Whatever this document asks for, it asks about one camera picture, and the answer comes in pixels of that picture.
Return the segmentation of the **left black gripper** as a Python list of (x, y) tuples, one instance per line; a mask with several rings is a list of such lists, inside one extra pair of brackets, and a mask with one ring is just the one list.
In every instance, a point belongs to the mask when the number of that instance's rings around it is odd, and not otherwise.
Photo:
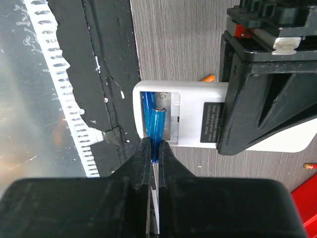
[(302, 151), (317, 133), (317, 2), (242, 0), (227, 15), (218, 153)]

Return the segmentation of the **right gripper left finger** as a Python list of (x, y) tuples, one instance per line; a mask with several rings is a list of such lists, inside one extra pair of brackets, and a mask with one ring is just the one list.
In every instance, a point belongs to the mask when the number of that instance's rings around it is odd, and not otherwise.
[(108, 178), (119, 182), (111, 218), (116, 220), (118, 238), (147, 238), (150, 215), (151, 142), (141, 140), (136, 152)]

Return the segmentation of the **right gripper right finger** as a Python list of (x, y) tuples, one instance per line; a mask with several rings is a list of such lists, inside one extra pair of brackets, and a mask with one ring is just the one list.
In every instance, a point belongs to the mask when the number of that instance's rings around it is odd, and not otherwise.
[(171, 177), (196, 177), (174, 155), (170, 145), (162, 141), (158, 153), (159, 237), (168, 238), (167, 185)]

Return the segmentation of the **blue battery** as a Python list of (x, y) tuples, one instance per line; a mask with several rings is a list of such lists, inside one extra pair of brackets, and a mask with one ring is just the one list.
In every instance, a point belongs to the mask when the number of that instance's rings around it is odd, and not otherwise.
[(152, 110), (156, 107), (155, 92), (142, 92), (142, 102), (143, 102), (146, 134), (147, 134), (147, 136), (149, 136), (150, 130), (151, 130)]
[(159, 147), (163, 141), (164, 125), (165, 125), (165, 108), (154, 108), (151, 114), (151, 162), (157, 163), (159, 161)]

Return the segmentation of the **white remote control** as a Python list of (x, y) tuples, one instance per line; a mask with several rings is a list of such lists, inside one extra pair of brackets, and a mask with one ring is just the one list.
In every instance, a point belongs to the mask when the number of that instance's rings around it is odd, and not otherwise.
[[(164, 138), (171, 146), (215, 148), (215, 143), (201, 143), (204, 104), (223, 103), (227, 83), (189, 81), (140, 81), (133, 89), (135, 125), (141, 138), (147, 137), (143, 92), (153, 92), (155, 106), (166, 109)], [(312, 119), (283, 130), (251, 147), (253, 151), (289, 152), (304, 150), (317, 133)]]

